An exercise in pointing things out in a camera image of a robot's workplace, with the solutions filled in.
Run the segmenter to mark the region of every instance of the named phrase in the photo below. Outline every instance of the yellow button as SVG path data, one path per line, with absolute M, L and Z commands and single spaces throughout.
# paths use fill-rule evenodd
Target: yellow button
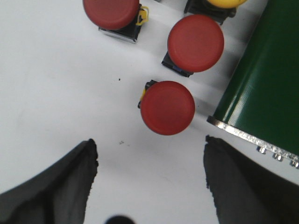
M 242 3 L 246 2 L 246 0 L 207 0 L 212 5 L 220 7 L 220 8 L 235 8 Z

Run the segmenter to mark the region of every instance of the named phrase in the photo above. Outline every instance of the green object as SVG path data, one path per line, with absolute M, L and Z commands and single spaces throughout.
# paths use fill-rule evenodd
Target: green object
M 258 146 L 268 144 L 266 149 L 296 162 L 297 167 L 298 12 L 296 0 L 269 0 L 213 117 L 208 119 L 256 137 Z

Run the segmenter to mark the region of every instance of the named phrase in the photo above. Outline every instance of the white surface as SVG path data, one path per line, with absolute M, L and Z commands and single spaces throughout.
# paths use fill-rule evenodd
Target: white surface
M 161 65 L 186 0 L 141 3 L 150 8 L 150 21 L 134 45 L 100 33 L 81 1 L 0 1 L 0 192 L 93 138 L 100 166 L 85 224 L 101 224 L 115 214 L 138 224 L 215 224 L 202 163 L 207 134 L 299 183 L 288 162 L 261 155 L 206 122 L 266 0 L 247 1 L 224 22 L 220 61 L 190 78 Z M 160 136 L 144 125 L 137 103 L 151 79 L 180 82 L 194 96 L 196 114 L 182 133 Z

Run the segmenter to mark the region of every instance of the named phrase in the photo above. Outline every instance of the red button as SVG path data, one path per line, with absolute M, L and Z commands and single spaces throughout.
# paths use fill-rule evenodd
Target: red button
M 139 0 L 83 0 L 83 6 L 97 26 L 118 30 L 133 21 L 139 10 Z
M 140 105 L 144 123 L 163 135 L 177 134 L 186 129 L 195 112 L 191 93 L 173 81 L 159 82 L 146 92 Z
M 222 55 L 223 33 L 219 25 L 204 15 L 190 15 L 172 28 L 168 54 L 180 69 L 200 72 L 211 68 Z

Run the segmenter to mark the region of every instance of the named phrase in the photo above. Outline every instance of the black object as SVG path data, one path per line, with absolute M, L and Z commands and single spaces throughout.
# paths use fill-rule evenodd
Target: black object
M 194 74 L 194 72 L 185 71 L 185 70 L 180 69 L 178 66 L 176 66 L 175 63 L 173 63 L 173 61 L 169 57 L 168 52 L 166 53 L 166 55 L 162 61 L 162 65 L 164 65 L 165 67 L 167 67 L 185 77 L 189 77 L 190 75 Z
M 219 8 L 207 0 L 188 0 L 184 13 L 206 15 L 222 25 L 226 18 L 236 15 L 236 8 Z
M 135 224 L 130 218 L 125 216 L 113 216 L 105 224 Z
M 137 13 L 136 17 L 130 22 L 127 26 L 119 30 L 108 30 L 99 27 L 99 30 L 104 31 L 109 36 L 117 36 L 123 40 L 130 40 L 135 43 L 137 41 L 138 35 L 141 30 L 141 26 L 136 25 L 137 22 L 141 22 L 142 18 L 139 17 L 139 13 Z
M 149 82 L 147 82 L 146 84 L 145 84 L 145 87 L 144 87 L 144 89 L 145 89 L 145 91 L 146 90 L 148 90 L 153 84 L 156 84 L 157 83 L 157 81 L 155 81 L 155 80 L 150 80 Z M 141 96 L 141 99 L 140 99 L 140 101 L 139 101 L 139 103 L 138 103 L 138 105 L 137 105 L 137 107 L 140 109 L 140 104 L 141 104 L 141 100 L 142 100 L 142 98 L 143 98 L 143 95 Z
M 220 224 L 298 224 L 299 186 L 266 170 L 222 139 L 206 137 L 206 181 Z
M 97 158 L 94 141 L 83 141 L 42 173 L 1 194 L 0 224 L 82 224 Z

